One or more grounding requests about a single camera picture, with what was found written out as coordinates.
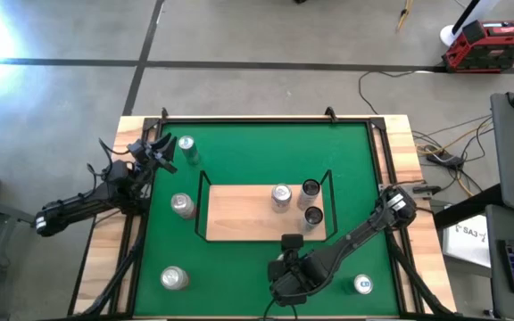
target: gray floor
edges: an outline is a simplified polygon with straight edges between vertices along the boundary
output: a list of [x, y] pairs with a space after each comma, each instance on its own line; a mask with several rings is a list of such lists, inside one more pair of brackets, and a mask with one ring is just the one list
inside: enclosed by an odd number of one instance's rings
[[[0, 0], [0, 57], [138, 58], [154, 0]], [[395, 34], [403, 1], [167, 0], [151, 60], [434, 65], [445, 51], [439, 29], [462, 8], [452, 0], [415, 1]], [[514, 0], [489, 18], [514, 19]], [[134, 115], [369, 114], [360, 72], [146, 69]], [[97, 140], [111, 144], [134, 68], [0, 66], [0, 201], [35, 212], [45, 202], [87, 190], [86, 163], [106, 164]], [[514, 75], [371, 74], [362, 92], [380, 113], [410, 116], [430, 132], [489, 113], [489, 95], [514, 91]], [[473, 124], [443, 132], [449, 143]], [[493, 136], [486, 157], [466, 165], [483, 187], [497, 182]], [[458, 152], [464, 144], [450, 149]], [[473, 144], [471, 155], [480, 150]], [[423, 167], [431, 184], [450, 178]], [[457, 186], [436, 196], [458, 202]], [[12, 320], [63, 317], [89, 231], [87, 222], [51, 238], [20, 226], [7, 250]], [[448, 266], [457, 307], [489, 308], [489, 280]]]

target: green felt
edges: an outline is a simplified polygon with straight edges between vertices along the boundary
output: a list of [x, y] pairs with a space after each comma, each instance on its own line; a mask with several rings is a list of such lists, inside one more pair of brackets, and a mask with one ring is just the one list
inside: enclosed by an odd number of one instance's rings
[[[212, 184], [232, 185], [300, 184], [306, 178], [321, 179], [331, 169], [338, 222], [333, 241], [363, 222], [377, 197], [367, 130], [361, 123], [171, 124], [164, 132], [192, 136], [202, 162], [188, 165], [177, 149], [178, 172], [157, 173], [137, 289], [137, 316], [257, 317], [271, 301], [267, 264], [279, 255], [279, 243], [207, 243], [194, 233], [193, 220], [184, 220], [171, 210], [174, 193], [187, 193], [197, 201], [202, 169]], [[203, 222], [200, 229], [205, 229]], [[322, 243], [306, 243], [302, 253], [318, 246]], [[190, 275], [186, 290], [168, 291], [161, 285], [160, 274], [170, 265]], [[347, 281], [358, 274], [372, 278], [372, 293], [346, 291]], [[300, 316], [397, 315], [384, 235], [350, 255], [332, 284], [297, 310]], [[289, 307], [277, 305], [269, 312], [270, 316], [292, 314]]]

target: white cylinder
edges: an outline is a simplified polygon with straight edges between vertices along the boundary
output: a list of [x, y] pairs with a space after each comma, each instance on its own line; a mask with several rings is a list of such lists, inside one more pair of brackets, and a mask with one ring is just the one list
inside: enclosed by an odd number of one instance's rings
[[460, 28], [455, 30], [455, 33], [452, 32], [453, 25], [445, 26], [440, 31], [439, 37], [442, 39], [442, 42], [447, 46], [452, 45], [453, 41], [460, 36], [463, 27], [469, 25], [469, 23], [473, 21], [482, 20], [483, 17], [499, 3], [499, 1], [500, 0], [479, 0], [473, 10], [471, 10], [469, 15], [465, 18]]

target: silver can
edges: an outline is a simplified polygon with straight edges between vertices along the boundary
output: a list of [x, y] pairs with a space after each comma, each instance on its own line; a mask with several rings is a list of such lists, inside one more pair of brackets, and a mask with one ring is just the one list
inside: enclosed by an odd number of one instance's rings
[[372, 288], [374, 288], [374, 284], [367, 275], [357, 275], [354, 277], [354, 289], [356, 289], [356, 292], [368, 294], [372, 292]]
[[305, 232], [311, 231], [313, 228], [317, 227], [324, 215], [322, 214], [322, 210], [316, 206], [310, 206], [305, 212], [303, 216], [303, 230]]
[[275, 185], [271, 191], [273, 210], [277, 213], [284, 213], [291, 206], [292, 197], [291, 187], [285, 184]]
[[175, 193], [171, 197], [171, 208], [184, 219], [195, 217], [194, 201], [186, 193]]
[[305, 180], [301, 186], [301, 193], [299, 193], [299, 198], [296, 201], [296, 207], [298, 207], [299, 210], [306, 210], [314, 203], [319, 193], [319, 182], [314, 179]]
[[189, 276], [179, 267], [166, 267], [162, 271], [160, 282], [168, 290], [183, 290], [189, 285]]
[[197, 165], [200, 162], [200, 154], [197, 152], [194, 138], [191, 136], [182, 136], [178, 140], [178, 146], [186, 156], [186, 160], [191, 165]]

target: black clamp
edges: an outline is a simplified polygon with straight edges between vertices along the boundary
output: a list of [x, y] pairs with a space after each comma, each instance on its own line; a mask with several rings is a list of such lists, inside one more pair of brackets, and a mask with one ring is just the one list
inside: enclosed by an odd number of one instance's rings
[[325, 110], [325, 115], [330, 116], [330, 122], [336, 123], [338, 122], [338, 117], [335, 114], [335, 110], [332, 109], [332, 107], [328, 106]]
[[166, 107], [162, 107], [162, 118], [160, 119], [160, 126], [166, 125], [168, 122], [168, 111], [166, 110]]

